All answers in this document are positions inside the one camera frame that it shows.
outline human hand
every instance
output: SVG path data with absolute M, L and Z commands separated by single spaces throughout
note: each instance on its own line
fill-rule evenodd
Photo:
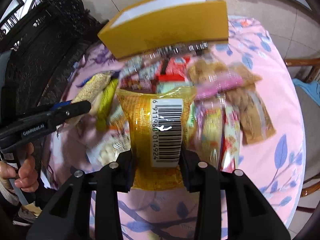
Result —
M 27 158 L 19 169 L 19 178 L 15 180 L 15 186 L 17 188 L 21 188 L 21 190 L 25 192 L 35 192 L 39 187 L 39 183 L 37 181 L 38 173 L 35 170 L 36 161 L 31 156 L 34 151 L 34 147 L 32 143 L 28 143 L 23 147 L 27 152 Z M 7 163 L 0 162 L 0 182 L 11 193 L 14 193 L 14 190 L 12 189 L 8 179 L 15 177 L 15 169 Z

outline floral tablecloth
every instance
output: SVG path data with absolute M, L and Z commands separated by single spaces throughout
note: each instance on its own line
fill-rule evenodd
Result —
M 226 63 L 242 62 L 263 77 L 256 88 L 270 114 L 276 135 L 267 141 L 240 147 L 239 168 L 260 189 L 288 227 L 295 212 L 305 168 L 305 136 L 301 109 L 295 88 L 281 56 L 268 31 L 252 18 L 229 19 L 229 44 L 211 48 L 215 57 Z M 120 69 L 103 44 L 87 51 L 76 69 L 62 100 L 77 94 L 78 84 L 103 70 Z M 44 163 L 48 187 L 57 188 L 75 170 L 92 172 L 86 151 L 94 147 L 104 134 L 95 130 L 95 120 L 85 117 L 84 133 L 68 130 L 46 140 Z M 92 193 L 90 224 L 94 225 L 95 192 Z M 169 191 L 131 190 L 118 193 L 121 227 L 124 239 L 178 240 L 193 238 L 198 208 L 198 194 L 185 189 Z M 221 191 L 222 239 L 227 238 L 228 222 L 224 191 Z

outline yellow box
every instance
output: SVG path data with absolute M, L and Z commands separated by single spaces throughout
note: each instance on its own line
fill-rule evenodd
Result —
M 117 58 L 194 41 L 228 42 L 223 0 L 144 0 L 120 11 L 98 33 Z

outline wooden chair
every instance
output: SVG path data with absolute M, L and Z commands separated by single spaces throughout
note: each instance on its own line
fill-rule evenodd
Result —
M 310 83 L 312 82 L 319 70 L 320 70 L 320 58 L 314 58 L 314 59 L 285 59 L 284 60 L 285 64 L 287 67 L 295 67 L 295 66 L 301 66 L 301 67 L 306 67 L 306 66 L 312 66 L 312 69 L 308 76 L 305 78 L 304 82 L 305 83 Z M 313 180 L 313 179 L 320 179 L 320 173 L 317 175 L 313 176 L 310 179 L 307 179 L 303 182 L 303 184 Z M 305 197 L 307 195 L 312 194 L 313 192 L 317 191 L 320 189 L 320 181 L 316 184 L 313 184 L 309 187 L 303 188 L 301 192 L 301 197 Z M 297 210 L 303 211 L 303 212 L 308 212 L 308 213 L 313 213 L 315 209 L 313 208 L 305 208 L 305 207 L 297 207 Z

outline finger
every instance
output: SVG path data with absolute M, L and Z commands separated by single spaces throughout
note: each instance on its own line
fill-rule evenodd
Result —
M 19 169 L 19 177 L 24 179 L 28 177 L 35 169 L 36 160 L 32 156 L 25 159 L 23 165 Z
M 33 185 L 31 185 L 28 188 L 22 188 L 21 190 L 23 190 L 24 192 L 35 192 L 39 187 L 39 183 L 38 181 L 36 181 Z
M 24 179 L 16 179 L 14 184 L 18 188 L 28 188 L 31 187 L 37 180 L 38 173 L 36 170 L 33 170 L 33 172 L 26 178 Z
M 31 155 L 31 154 L 34 152 L 34 150 L 35 150 L 35 148 L 34 148 L 34 146 L 33 146 L 32 143 L 27 143 L 27 144 L 24 146 L 24 149 L 25 149 L 25 151 L 27 152 L 27 155 Z
M 15 178 L 16 171 L 9 164 L 0 162 L 0 177 L 3 179 Z

